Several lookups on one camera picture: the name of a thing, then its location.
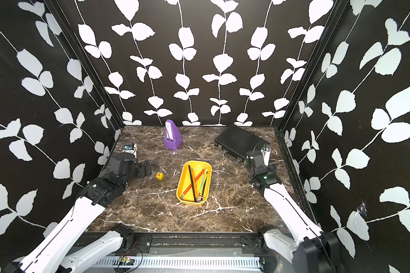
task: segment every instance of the wall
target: wall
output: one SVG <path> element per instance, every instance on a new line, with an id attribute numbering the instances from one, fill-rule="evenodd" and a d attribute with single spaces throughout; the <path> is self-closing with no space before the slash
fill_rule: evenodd
<path id="1" fill-rule="evenodd" d="M 76 59 L 44 3 L 0 1 L 0 268 L 65 216 L 120 133 Z"/>
<path id="2" fill-rule="evenodd" d="M 284 136 L 349 272 L 410 272 L 410 0 L 350 1 Z"/>
<path id="3" fill-rule="evenodd" d="M 126 125 L 278 124 L 333 6 L 58 2 Z"/>

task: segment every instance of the marble tabletop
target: marble tabletop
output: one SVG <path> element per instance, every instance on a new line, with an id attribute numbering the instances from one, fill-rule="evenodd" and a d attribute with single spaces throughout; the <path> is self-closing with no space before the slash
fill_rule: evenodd
<path id="1" fill-rule="evenodd" d="M 288 232 L 274 208 L 252 188 L 248 171 L 223 157 L 214 139 L 225 127 L 180 127 L 184 141 L 178 150 L 164 146 L 164 127 L 125 127 L 119 136 L 115 153 L 125 142 L 137 145 L 138 160 L 152 162 L 152 176 L 129 182 L 123 196 L 89 226 L 88 231 L 106 232 L 117 223 L 137 232 L 257 232 L 275 225 Z M 245 128 L 270 142 L 270 164 L 277 166 L 278 177 L 290 195 L 291 186 L 273 128 Z M 207 161 L 213 168 L 210 197 L 202 206 L 182 204 L 176 188 L 183 165 L 189 160 Z M 164 178 L 155 175 L 162 172 Z"/>

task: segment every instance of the black metal frame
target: black metal frame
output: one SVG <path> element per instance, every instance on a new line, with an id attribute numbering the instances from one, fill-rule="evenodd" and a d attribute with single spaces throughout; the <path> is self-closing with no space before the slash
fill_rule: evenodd
<path id="1" fill-rule="evenodd" d="M 60 26 L 65 38 L 67 39 L 68 43 L 71 46 L 71 49 L 77 56 L 77 59 L 81 62 L 84 70 L 87 72 L 90 79 L 93 81 L 94 88 L 97 90 L 99 95 L 102 97 L 106 107 L 111 111 L 112 116 L 114 117 L 115 122 L 119 126 L 119 128 L 123 128 L 123 119 L 121 118 L 120 114 L 118 113 L 117 109 L 115 108 L 114 104 L 112 103 L 111 98 L 105 92 L 102 81 L 100 80 L 96 70 L 94 69 L 91 61 L 88 59 L 85 51 L 79 40 L 77 39 L 75 33 L 71 29 L 70 24 L 68 23 L 67 18 L 65 17 L 62 9 L 57 2 L 57 0 L 44 0 L 44 3 L 49 8 L 50 12 L 53 14 L 53 17 L 56 19 L 58 25 Z"/>
<path id="2" fill-rule="evenodd" d="M 285 130 L 287 123 L 290 120 L 290 117 L 292 116 L 293 111 L 295 111 L 298 101 L 300 100 L 300 97 L 303 91 L 305 90 L 309 82 L 309 79 L 311 78 L 311 75 L 314 72 L 314 68 L 317 66 L 319 62 L 321 62 L 320 58 L 322 57 L 323 51 L 328 41 L 330 40 L 331 36 L 333 35 L 334 29 L 337 26 L 337 23 L 339 22 L 339 19 L 341 18 L 341 15 L 348 4 L 348 1 L 349 0 L 338 0 L 334 4 L 333 10 L 327 20 L 327 23 L 325 24 L 325 29 L 322 33 L 322 36 L 317 42 L 316 47 L 314 48 L 313 53 L 311 54 L 311 57 L 308 61 L 307 67 L 305 69 L 305 73 L 302 76 L 302 79 L 299 81 L 295 89 L 295 92 L 290 98 L 289 105 L 287 106 L 287 110 L 285 111 L 285 114 L 283 118 L 281 119 L 281 122 L 278 124 L 278 127 L 275 129 L 276 139 L 278 140 L 279 148 L 281 149 L 282 155 L 284 157 L 285 166 L 289 173 L 293 188 L 295 189 L 295 192 L 299 197 L 301 209 L 304 210 L 307 216 L 315 223 L 317 223 L 317 221 L 316 221 L 316 218 L 314 217 L 313 211 L 311 210 L 310 203 L 308 202 L 306 198 L 305 191 L 303 188 L 303 183 L 298 173 L 296 172 L 296 168 L 293 164 L 290 150 L 285 143 L 284 130 Z"/>

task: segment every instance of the yellow tray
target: yellow tray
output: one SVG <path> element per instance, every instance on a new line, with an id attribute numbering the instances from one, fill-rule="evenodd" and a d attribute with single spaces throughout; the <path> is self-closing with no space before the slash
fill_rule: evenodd
<path id="1" fill-rule="evenodd" d="M 205 185 L 205 190 L 204 190 L 204 199 L 200 202 L 194 202 L 193 199 L 193 190 L 190 189 L 185 195 L 184 195 L 184 200 L 180 199 L 180 196 L 183 194 L 183 192 L 188 188 L 188 186 L 191 185 L 191 179 L 190 179 L 190 171 L 188 170 L 188 165 L 190 165 L 190 167 L 192 168 L 192 170 L 195 173 L 195 176 L 198 176 L 199 173 L 202 172 L 203 168 L 206 168 L 204 174 L 206 174 L 206 172 L 208 172 L 208 177 L 206 179 L 206 185 Z M 178 183 L 178 188 L 176 190 L 176 197 L 178 198 L 178 200 L 180 200 L 182 203 L 184 204 L 188 204 L 188 205 L 195 205 L 195 206 L 200 206 L 203 203 L 206 202 L 206 200 L 208 199 L 208 194 L 209 194 L 209 185 L 210 185 L 210 181 L 211 181 L 211 173 L 213 172 L 213 169 L 211 167 L 211 165 L 208 162 L 204 162 L 204 161 L 197 161 L 197 160 L 190 160 L 187 161 L 184 164 L 184 167 L 182 168 L 182 173 L 180 175 L 180 179 L 179 179 L 179 183 Z M 198 195 L 197 193 L 197 188 L 199 188 L 199 186 L 202 183 L 202 176 L 197 180 L 197 182 L 195 182 L 195 192 L 196 192 L 196 196 Z"/>

